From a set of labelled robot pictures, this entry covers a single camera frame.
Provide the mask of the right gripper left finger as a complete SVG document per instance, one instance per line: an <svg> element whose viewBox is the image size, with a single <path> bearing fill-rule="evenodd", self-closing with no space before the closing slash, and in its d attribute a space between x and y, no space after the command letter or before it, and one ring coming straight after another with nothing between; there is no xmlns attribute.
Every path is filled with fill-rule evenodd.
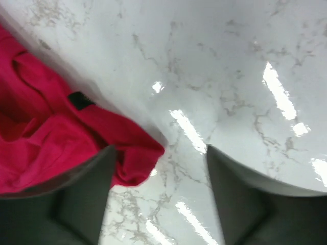
<svg viewBox="0 0 327 245"><path fill-rule="evenodd" d="M110 145L55 178L1 194L1 244L98 244L115 161Z"/></svg>

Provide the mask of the crimson pink t shirt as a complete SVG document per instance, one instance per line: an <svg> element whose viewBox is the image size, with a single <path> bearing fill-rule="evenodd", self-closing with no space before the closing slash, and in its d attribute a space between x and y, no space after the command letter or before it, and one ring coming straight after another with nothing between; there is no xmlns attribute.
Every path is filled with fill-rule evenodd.
<svg viewBox="0 0 327 245"><path fill-rule="evenodd" d="M113 185L138 186L164 147L132 120L97 106L1 28L1 193L18 193L118 151Z"/></svg>

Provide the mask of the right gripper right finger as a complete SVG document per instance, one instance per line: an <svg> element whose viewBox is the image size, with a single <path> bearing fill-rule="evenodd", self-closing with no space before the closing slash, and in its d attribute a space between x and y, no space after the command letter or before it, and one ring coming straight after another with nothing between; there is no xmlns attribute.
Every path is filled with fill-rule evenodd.
<svg viewBox="0 0 327 245"><path fill-rule="evenodd" d="M263 175L212 145L206 162L226 244L326 244L326 193Z"/></svg>

